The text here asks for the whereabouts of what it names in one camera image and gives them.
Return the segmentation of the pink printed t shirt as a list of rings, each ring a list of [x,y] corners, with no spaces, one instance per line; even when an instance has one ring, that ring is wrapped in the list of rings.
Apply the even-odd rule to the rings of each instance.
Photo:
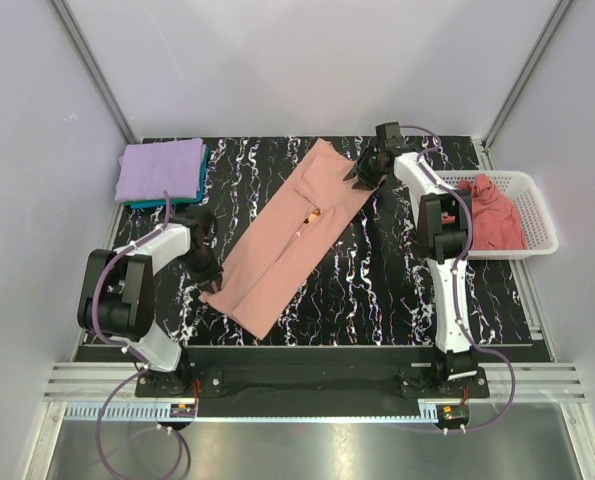
[[[354,163],[317,140],[223,262],[200,300],[263,339],[372,195],[352,186]]]

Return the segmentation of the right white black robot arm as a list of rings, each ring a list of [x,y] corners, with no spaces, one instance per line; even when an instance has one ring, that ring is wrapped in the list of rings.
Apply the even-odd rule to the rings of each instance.
[[[408,146],[397,122],[376,127],[376,138],[344,177],[357,190],[376,189],[392,173],[408,187],[417,205],[415,217],[418,250],[426,259],[434,287],[436,333],[434,358],[427,373],[415,384],[443,396],[461,395],[475,380],[478,364],[470,331],[466,270],[472,244],[470,193],[450,186],[427,162],[441,148],[431,145],[416,153]]]

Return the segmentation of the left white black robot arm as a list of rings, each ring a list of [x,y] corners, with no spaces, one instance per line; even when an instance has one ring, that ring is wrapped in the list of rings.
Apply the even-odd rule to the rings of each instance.
[[[155,320],[155,276],[170,263],[186,266],[203,292],[221,289],[223,269],[210,243],[217,220],[207,209],[172,218],[144,237],[88,257],[77,309],[79,326],[133,356],[173,396],[192,386],[191,361]]]

